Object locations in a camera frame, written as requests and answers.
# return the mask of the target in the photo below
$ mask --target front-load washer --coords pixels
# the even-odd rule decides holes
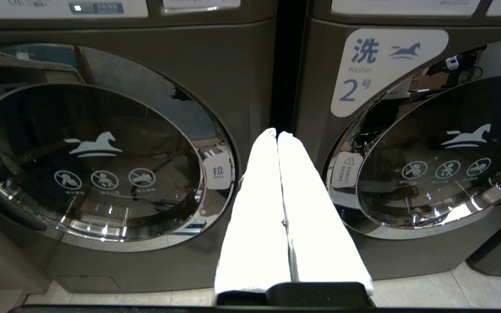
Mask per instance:
[[[304,42],[294,131],[373,279],[457,267],[501,228],[501,1],[316,0]]]
[[[213,285],[276,2],[0,0],[0,231],[72,293]]]

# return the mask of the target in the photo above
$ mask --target washer door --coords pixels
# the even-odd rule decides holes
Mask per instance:
[[[87,47],[0,50],[0,196],[47,236],[172,246],[221,216],[234,181],[217,120],[154,71]]]
[[[404,97],[379,101],[345,131],[327,186],[346,225],[419,238],[472,223],[501,202],[501,59],[485,58],[500,50],[491,44],[453,56],[459,66],[430,66],[414,79],[435,88],[411,90],[410,77]]]

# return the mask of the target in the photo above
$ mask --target white towel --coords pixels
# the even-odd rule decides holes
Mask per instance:
[[[372,278],[303,144],[283,132],[278,154],[294,281],[358,282],[372,295]]]
[[[224,291],[264,293],[291,281],[276,129],[254,142],[221,247],[214,303]]]

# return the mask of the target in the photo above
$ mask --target white horse logo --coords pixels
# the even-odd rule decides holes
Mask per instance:
[[[454,139],[448,140],[441,145],[455,144],[446,147],[446,149],[450,148],[460,148],[460,147],[478,147],[478,144],[468,144],[467,142],[477,142],[477,143],[485,143],[487,142],[483,138],[483,133],[489,133],[491,130],[491,124],[487,123],[472,133],[462,133],[459,130],[449,130],[446,133],[448,135],[457,135]]]
[[[123,152],[123,150],[112,147],[110,144],[111,141],[115,141],[115,137],[109,131],[104,131],[100,133],[96,141],[80,141],[76,138],[64,139],[66,143],[79,143],[76,149],[73,149],[69,154],[82,153],[78,155],[78,158],[87,158],[87,157],[116,157],[117,155],[114,153],[84,153],[90,151],[117,151]]]

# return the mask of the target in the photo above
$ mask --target horse logo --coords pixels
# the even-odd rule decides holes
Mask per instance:
[[[69,154],[82,153],[78,155],[78,158],[87,158],[87,157],[116,157],[117,155],[114,153],[102,153],[102,152],[92,152],[92,151],[117,151],[123,152],[123,150],[112,147],[110,144],[111,141],[115,141],[115,137],[109,131],[104,131],[100,133],[96,141],[81,141],[76,138],[64,139],[66,143],[73,144],[78,143],[78,147],[76,149],[71,150]]]
[[[409,48],[402,48],[401,46],[392,46],[392,49],[397,49],[396,52],[389,55],[392,59],[413,59],[412,56],[419,56],[416,52],[417,49],[420,49],[421,43],[414,43]]]
[[[469,142],[485,143],[487,142],[483,138],[483,133],[489,133],[491,131],[491,124],[487,123],[472,133],[462,133],[459,130],[449,130],[446,133],[448,135],[457,135],[454,139],[448,140],[441,145],[449,145],[446,149],[450,148],[460,148],[460,147],[479,147],[479,144],[469,144]]]

